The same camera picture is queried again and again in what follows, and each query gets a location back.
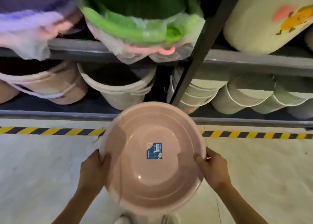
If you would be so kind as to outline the person's left hand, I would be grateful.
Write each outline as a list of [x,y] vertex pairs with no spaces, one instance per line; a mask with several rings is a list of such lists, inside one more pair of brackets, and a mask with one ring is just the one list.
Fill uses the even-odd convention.
[[96,149],[80,166],[78,187],[104,187],[107,183],[108,173],[101,169],[103,158],[99,149]]

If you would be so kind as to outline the person's right hand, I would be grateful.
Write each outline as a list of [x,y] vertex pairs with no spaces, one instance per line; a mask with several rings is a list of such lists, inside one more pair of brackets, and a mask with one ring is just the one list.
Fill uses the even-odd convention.
[[208,171],[203,173],[209,186],[218,193],[220,190],[232,187],[227,161],[217,152],[206,147]]

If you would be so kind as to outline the person's right forearm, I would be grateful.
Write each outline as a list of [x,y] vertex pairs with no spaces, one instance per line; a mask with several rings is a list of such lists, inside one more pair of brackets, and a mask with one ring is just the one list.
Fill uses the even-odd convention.
[[268,224],[232,186],[222,183],[214,191],[220,197],[236,224]]

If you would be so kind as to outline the person's left forearm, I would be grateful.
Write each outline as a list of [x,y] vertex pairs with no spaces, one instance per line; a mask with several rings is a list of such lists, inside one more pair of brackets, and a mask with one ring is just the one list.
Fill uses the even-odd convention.
[[83,216],[102,189],[103,187],[78,187],[64,210],[51,224],[80,224]]

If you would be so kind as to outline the blue label sticker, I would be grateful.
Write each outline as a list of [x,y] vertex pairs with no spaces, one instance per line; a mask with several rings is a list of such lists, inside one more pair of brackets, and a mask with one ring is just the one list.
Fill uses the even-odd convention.
[[146,159],[162,159],[162,143],[147,143]]

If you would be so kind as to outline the yellow black hazard tape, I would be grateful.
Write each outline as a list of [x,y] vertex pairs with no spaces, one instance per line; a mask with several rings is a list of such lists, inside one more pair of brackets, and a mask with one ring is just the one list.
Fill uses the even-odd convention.
[[[0,135],[65,135],[65,136],[102,136],[105,128],[44,128],[0,126]],[[202,137],[211,138],[246,138],[246,139],[297,139],[313,140],[309,133],[247,132],[247,131],[199,131]]]

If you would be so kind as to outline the stack of ribbed cream baskets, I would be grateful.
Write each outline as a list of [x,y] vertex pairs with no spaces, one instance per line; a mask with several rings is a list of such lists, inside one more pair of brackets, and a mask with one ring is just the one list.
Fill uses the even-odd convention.
[[200,67],[180,99],[178,108],[186,114],[193,113],[199,107],[212,101],[229,79],[229,72]]

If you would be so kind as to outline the beige plastic bucket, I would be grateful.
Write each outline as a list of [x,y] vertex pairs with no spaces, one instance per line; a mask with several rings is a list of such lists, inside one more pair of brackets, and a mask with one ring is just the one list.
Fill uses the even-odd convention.
[[132,67],[122,63],[78,63],[77,68],[91,88],[121,111],[144,101],[153,87],[157,70],[155,65]]

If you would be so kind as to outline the ribbed cream basket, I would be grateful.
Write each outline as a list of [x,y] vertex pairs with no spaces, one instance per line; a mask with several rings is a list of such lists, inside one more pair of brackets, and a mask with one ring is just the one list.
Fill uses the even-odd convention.
[[274,76],[269,74],[235,74],[211,101],[218,112],[231,115],[261,104],[272,96]]
[[275,76],[273,94],[252,109],[269,114],[285,107],[294,107],[313,98],[313,77]]

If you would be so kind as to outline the pink basin in plastic wrap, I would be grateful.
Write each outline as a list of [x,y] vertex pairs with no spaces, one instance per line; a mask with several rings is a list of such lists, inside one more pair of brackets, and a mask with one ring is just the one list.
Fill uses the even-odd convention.
[[182,43],[173,46],[137,46],[105,33],[88,20],[86,23],[93,37],[104,44],[118,60],[125,64],[133,64],[145,57],[149,57],[156,63],[184,60],[191,55],[195,45],[195,43],[187,43],[184,40]]

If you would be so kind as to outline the green plastic basin in wrap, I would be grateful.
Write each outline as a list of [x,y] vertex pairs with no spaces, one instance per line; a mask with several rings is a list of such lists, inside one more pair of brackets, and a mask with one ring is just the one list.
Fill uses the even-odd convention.
[[75,0],[102,31],[135,44],[174,44],[201,31],[198,0]]

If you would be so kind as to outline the cream bin with cartoon print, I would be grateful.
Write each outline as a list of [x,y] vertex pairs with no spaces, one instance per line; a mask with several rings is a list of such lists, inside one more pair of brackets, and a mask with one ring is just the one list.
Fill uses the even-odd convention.
[[223,28],[234,49],[270,54],[313,24],[313,0],[238,0]]

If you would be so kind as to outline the purple plastic basin in wrap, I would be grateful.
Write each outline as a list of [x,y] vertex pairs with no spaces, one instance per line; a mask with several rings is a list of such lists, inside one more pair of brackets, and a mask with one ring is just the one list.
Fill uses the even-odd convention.
[[0,0],[0,47],[26,60],[45,60],[48,41],[82,17],[74,0]]

